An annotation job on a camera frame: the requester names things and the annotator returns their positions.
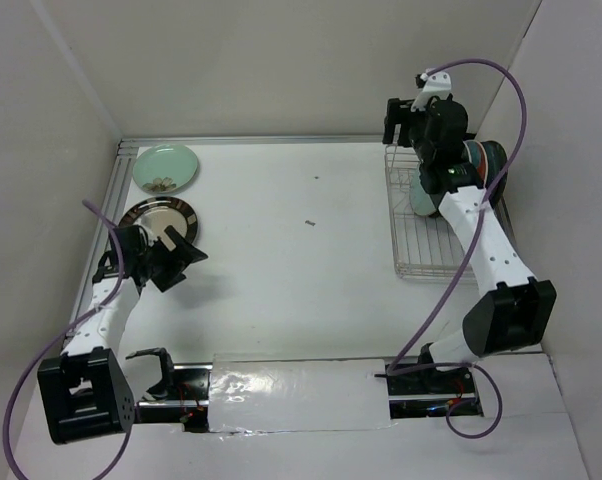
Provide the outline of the dark teal blossom plate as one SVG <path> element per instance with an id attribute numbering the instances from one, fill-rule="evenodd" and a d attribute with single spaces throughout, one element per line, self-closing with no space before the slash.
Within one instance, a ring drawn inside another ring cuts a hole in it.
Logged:
<path id="1" fill-rule="evenodd" d="M 503 146 L 496 141 L 489 140 L 482 143 L 487 159 L 487 174 L 485 186 L 489 187 L 507 163 L 508 157 Z M 506 188 L 507 174 L 504 174 L 490 195 L 490 204 L 495 207 L 502 199 Z"/>

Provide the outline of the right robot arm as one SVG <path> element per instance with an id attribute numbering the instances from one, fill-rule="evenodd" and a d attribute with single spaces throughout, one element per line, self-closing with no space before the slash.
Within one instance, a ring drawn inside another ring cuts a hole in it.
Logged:
<path id="1" fill-rule="evenodd" d="M 539 344 L 557 298 L 552 282 L 521 260 L 494 212 L 507 182 L 504 148 L 467 138 L 467 125 L 465 108 L 450 97 L 423 106 L 387 102 L 384 144 L 411 148 L 418 159 L 411 209 L 447 222 L 464 253 L 460 268 L 472 271 L 480 296 L 458 330 L 421 348 L 417 379 L 429 392 L 449 384 L 454 369 Z"/>

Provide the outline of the red teal flower plate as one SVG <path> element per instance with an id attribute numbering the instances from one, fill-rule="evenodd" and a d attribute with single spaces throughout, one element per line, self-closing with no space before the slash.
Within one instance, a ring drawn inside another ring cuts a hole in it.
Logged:
<path id="1" fill-rule="evenodd" d="M 489 167 L 484 146 L 476 140 L 467 140 L 464 144 L 468 161 L 475 167 L 482 182 L 485 183 Z"/>

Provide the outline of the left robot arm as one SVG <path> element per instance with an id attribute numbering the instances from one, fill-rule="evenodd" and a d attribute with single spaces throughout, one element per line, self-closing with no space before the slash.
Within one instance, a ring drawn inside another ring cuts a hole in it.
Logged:
<path id="1" fill-rule="evenodd" d="M 57 445 L 127 433 L 135 420 L 132 390 L 117 361 L 127 320 L 148 283 L 165 292 L 206 259 L 196 228 L 113 228 L 92 277 L 88 319 L 57 357 L 37 371 L 48 430 Z"/>

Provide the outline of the light blue flower plate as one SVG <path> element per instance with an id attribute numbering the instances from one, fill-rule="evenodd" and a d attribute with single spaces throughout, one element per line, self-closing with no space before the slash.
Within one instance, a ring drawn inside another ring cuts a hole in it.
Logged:
<path id="1" fill-rule="evenodd" d="M 409 201 L 412 212 L 419 217 L 440 216 L 439 205 L 442 199 L 442 192 L 433 195 L 426 192 L 421 181 L 421 172 L 417 170 L 410 182 Z"/>

